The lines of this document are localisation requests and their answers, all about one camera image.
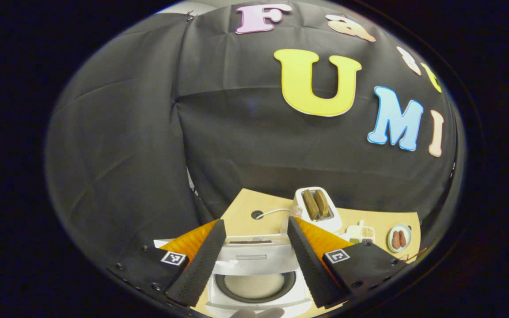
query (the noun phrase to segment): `white plate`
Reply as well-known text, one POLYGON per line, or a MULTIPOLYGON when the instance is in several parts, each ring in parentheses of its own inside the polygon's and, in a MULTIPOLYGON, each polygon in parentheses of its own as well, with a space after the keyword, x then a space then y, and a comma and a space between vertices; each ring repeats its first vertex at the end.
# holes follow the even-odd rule
POLYGON ((410 228, 405 224, 398 224, 394 226, 390 230, 390 232, 388 232, 388 248, 390 248, 390 251, 394 253, 402 252, 403 250, 408 248, 408 246, 410 246, 411 242, 412 242, 412 230, 410 230, 410 228), (400 247, 398 249, 394 249, 394 247, 392 247, 392 236, 394 235, 395 231, 404 232, 404 237, 406 238, 406 246, 400 247))

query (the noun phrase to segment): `white cable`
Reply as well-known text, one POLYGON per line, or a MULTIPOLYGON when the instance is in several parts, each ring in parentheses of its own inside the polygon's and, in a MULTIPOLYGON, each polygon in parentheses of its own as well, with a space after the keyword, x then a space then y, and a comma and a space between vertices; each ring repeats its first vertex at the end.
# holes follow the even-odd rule
POLYGON ((276 209, 276 210, 272 210, 270 212, 266 212, 266 213, 263 213, 263 214, 257 216, 256 219, 258 220, 258 219, 260 219, 261 217, 263 217, 265 215, 269 215, 271 213, 278 212, 278 211, 288 211, 289 212, 289 209, 276 209))

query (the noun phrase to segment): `yellow letter u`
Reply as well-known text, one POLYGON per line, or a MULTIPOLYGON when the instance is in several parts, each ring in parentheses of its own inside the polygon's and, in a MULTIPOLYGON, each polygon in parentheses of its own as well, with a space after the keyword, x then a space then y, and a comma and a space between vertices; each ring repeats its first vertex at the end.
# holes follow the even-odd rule
POLYGON ((274 52, 282 64, 282 94, 286 102, 304 114, 333 117, 351 109, 355 101, 356 74, 361 64, 350 58, 331 56, 339 73, 337 95, 330 99, 313 95, 311 71, 319 56, 311 51, 284 49, 274 52))

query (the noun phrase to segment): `sausage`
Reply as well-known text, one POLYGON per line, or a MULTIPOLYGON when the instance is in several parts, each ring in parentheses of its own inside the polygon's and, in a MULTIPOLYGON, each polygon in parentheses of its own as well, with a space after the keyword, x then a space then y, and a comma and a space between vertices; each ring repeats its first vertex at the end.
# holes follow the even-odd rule
POLYGON ((400 248, 400 233, 398 233, 398 231, 394 231, 392 235, 392 247, 394 247, 395 250, 400 248))
POLYGON ((406 236, 404 235, 404 231, 399 231, 400 234, 400 245, 402 247, 406 246, 406 236))

